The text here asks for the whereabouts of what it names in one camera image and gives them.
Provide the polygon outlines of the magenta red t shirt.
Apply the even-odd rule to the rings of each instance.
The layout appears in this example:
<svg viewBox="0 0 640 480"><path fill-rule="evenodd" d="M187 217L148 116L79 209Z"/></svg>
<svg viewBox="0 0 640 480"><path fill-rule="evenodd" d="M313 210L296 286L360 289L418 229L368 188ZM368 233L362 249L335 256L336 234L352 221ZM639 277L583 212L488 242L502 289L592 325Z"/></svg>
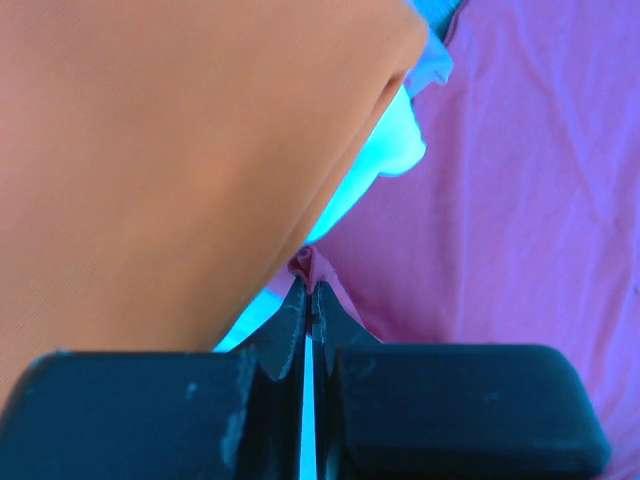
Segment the magenta red t shirt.
<svg viewBox="0 0 640 480"><path fill-rule="evenodd" d="M639 5L466 1L426 157L293 269L383 343L543 345L639 475Z"/></svg>

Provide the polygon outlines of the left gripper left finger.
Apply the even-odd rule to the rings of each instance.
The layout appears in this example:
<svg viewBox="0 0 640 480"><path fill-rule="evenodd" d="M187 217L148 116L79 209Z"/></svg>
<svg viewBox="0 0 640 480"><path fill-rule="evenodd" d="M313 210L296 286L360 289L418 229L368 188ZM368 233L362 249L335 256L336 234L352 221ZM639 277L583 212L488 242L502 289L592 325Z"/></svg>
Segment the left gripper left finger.
<svg viewBox="0 0 640 480"><path fill-rule="evenodd" d="M294 479L306 288L227 353L55 352L1 415L5 479Z"/></svg>

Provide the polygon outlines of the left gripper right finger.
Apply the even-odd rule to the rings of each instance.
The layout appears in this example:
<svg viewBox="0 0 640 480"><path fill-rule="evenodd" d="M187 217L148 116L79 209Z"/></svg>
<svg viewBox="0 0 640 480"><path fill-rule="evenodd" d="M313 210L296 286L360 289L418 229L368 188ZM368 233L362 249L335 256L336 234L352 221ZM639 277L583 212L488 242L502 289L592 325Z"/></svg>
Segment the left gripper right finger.
<svg viewBox="0 0 640 480"><path fill-rule="evenodd" d="M383 343L326 282L309 301L321 479L593 479L611 448L543 345Z"/></svg>

